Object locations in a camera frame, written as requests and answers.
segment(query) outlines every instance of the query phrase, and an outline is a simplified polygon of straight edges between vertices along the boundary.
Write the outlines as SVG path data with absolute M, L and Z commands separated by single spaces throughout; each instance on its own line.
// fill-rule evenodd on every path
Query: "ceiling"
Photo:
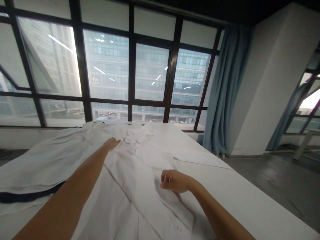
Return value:
M 231 23 L 254 26 L 271 16 L 292 0 L 153 0 Z M 319 0 L 295 0 L 294 2 L 320 11 Z

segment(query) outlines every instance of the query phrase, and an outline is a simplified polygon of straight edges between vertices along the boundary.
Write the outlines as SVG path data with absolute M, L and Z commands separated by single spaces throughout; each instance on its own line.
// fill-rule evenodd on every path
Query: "forearm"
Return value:
M 83 162 L 13 239 L 69 240 L 100 175 L 108 151 L 109 148 L 103 145 Z
M 191 179 L 189 190 L 198 200 L 219 240 L 254 239 L 198 181 Z

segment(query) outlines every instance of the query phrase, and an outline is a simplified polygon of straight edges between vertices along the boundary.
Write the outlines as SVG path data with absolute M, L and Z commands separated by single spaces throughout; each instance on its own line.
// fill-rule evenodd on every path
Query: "white pillar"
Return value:
M 261 155 L 320 39 L 320 13 L 291 3 L 255 26 L 228 153 Z

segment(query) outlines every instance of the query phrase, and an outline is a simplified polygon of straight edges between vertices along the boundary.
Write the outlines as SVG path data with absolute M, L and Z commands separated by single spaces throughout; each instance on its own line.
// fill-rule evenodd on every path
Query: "window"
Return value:
M 147 3 L 1 3 L 0 125 L 62 128 L 116 120 L 204 131 L 220 23 L 199 24 Z M 310 95 L 317 90 L 314 83 Z
M 170 15 L 134 8 L 134 32 L 173 40 L 176 18 Z
M 72 27 L 29 18 L 19 23 L 38 92 L 81 96 Z
M 133 122 L 163 122 L 163 107 L 132 106 Z
M 172 104 L 199 106 L 210 55 L 179 49 Z
M 320 69 L 319 56 L 316 50 L 302 76 L 298 87 L 304 87 L 305 90 L 297 102 L 299 105 L 295 109 L 298 110 L 292 113 L 294 115 L 287 123 L 285 133 L 306 134 L 308 129 L 320 129 L 320 76 L 315 75 L 314 71 Z
M 171 108 L 169 123 L 173 123 L 181 130 L 193 131 L 194 121 L 198 110 Z
M 40 127 L 33 99 L 0 96 L 0 125 Z
M 41 99 L 49 127 L 82 127 L 86 122 L 82 102 Z
M 0 23 L 0 69 L 13 79 L 19 87 L 29 87 L 28 79 L 23 68 L 12 26 Z
M 128 105 L 111 103 L 91 103 L 92 119 L 106 120 L 128 120 Z
M 88 30 L 83 34 L 90 96 L 128 100 L 129 39 Z
M 169 50 L 137 44 L 135 98 L 163 101 Z

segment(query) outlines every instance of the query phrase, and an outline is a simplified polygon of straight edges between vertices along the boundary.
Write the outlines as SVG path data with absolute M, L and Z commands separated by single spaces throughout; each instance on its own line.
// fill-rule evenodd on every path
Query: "hand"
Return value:
M 184 193 L 190 189 L 193 180 L 192 177 L 176 170 L 163 170 L 160 187 L 176 193 Z
M 108 148 L 108 150 L 116 147 L 121 140 L 116 140 L 115 138 L 109 138 L 104 144 L 103 146 L 105 146 L 106 148 Z

